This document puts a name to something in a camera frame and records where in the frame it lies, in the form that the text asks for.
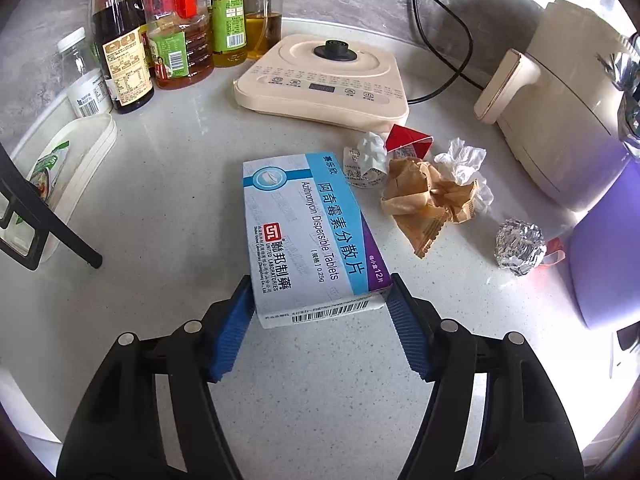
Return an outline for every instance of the control panel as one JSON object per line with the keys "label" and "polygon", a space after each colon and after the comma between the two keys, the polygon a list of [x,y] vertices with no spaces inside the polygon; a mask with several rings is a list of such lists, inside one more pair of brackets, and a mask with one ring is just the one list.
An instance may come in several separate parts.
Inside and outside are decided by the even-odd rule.
{"label": "control panel", "polygon": [[390,99],[404,100],[402,89],[383,86],[357,77],[333,76],[260,64],[254,66],[249,72],[255,74],[260,83],[300,88],[301,91],[327,92],[347,99],[365,100],[377,104],[388,104]]}

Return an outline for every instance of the purple label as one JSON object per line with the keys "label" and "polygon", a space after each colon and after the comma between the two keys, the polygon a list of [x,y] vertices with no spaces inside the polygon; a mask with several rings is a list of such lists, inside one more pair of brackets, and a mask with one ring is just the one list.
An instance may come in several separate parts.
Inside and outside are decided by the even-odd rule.
{"label": "purple label", "polygon": [[391,285],[391,276],[388,270],[386,270],[385,261],[382,259],[382,254],[376,245],[376,241],[373,239],[373,235],[369,230],[367,221],[364,216],[362,218],[362,234],[364,236],[364,250],[367,255],[367,278],[369,280],[369,290],[380,290]]}

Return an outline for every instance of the screw head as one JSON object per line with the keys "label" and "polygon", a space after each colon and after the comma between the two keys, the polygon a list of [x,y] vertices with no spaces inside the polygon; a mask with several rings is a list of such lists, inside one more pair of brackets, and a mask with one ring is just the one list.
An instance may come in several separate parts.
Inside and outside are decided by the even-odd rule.
{"label": "screw head", "polygon": [[189,321],[184,325],[184,331],[187,334],[195,334],[202,329],[202,323],[196,320]]}
{"label": "screw head", "polygon": [[118,338],[118,344],[122,346],[130,345],[131,343],[133,343],[134,339],[135,338],[133,337],[132,333],[125,332]]}
{"label": "screw head", "polygon": [[510,332],[509,341],[511,341],[514,345],[521,345],[524,343],[524,336],[519,332]]}
{"label": "screw head", "polygon": [[458,330],[458,324],[452,319],[443,319],[440,323],[440,328],[445,332],[456,332]]}

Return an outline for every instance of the digital display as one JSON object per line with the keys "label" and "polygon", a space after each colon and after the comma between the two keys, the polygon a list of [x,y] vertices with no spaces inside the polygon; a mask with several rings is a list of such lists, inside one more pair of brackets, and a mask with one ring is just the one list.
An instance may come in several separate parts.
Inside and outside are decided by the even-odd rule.
{"label": "digital display", "polygon": [[321,90],[322,92],[329,92],[329,94],[332,94],[335,92],[335,86],[319,85],[316,83],[311,83],[309,85],[309,88],[311,88],[312,90]]}

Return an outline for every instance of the cream appliance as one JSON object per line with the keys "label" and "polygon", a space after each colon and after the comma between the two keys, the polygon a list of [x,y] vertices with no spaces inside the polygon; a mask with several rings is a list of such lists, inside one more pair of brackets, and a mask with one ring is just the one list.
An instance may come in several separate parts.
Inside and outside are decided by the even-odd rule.
{"label": "cream appliance", "polygon": [[562,206],[590,209],[624,170],[618,140],[622,92],[598,56],[631,44],[592,10],[564,0],[547,6],[527,51],[510,50],[474,111],[497,121],[515,157]]}
{"label": "cream appliance", "polygon": [[409,107],[394,56],[353,41],[293,34],[235,81],[236,101],[257,112],[389,133]]}

